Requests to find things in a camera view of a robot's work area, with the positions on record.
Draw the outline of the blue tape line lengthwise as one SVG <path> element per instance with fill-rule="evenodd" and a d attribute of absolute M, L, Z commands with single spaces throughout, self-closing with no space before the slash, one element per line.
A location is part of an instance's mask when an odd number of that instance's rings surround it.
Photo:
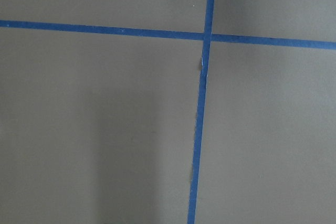
<path fill-rule="evenodd" d="M 195 122 L 193 160 L 192 160 L 192 179 L 190 184 L 190 195 L 188 201 L 187 224 L 195 223 L 198 181 L 202 150 L 203 123 L 207 89 L 207 75 L 209 54 L 212 42 L 213 13 L 215 0 L 206 0 L 206 11 L 203 32 L 201 70 L 198 85 L 197 112 Z"/>

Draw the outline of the blue tape line crosswise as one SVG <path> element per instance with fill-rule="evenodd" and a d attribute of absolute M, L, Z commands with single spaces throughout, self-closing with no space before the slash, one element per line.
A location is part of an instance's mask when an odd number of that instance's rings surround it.
<path fill-rule="evenodd" d="M 203 33 L 186 32 L 186 31 L 168 31 L 168 30 L 138 29 L 138 28 L 124 28 L 124 27 L 42 23 L 42 22 L 27 22 L 27 21 L 15 21 L 15 20 L 1 20 L 1 27 L 55 30 L 55 31 L 77 32 L 77 33 L 109 34 L 109 35 L 121 35 L 121 36 L 136 36 L 136 37 L 199 40 L 199 41 L 205 38 L 205 35 Z M 224 35 L 224 34 L 212 34 L 211 41 L 237 43 L 237 44 L 335 50 L 335 42 L 331 41 L 269 38 L 269 37 Z"/>

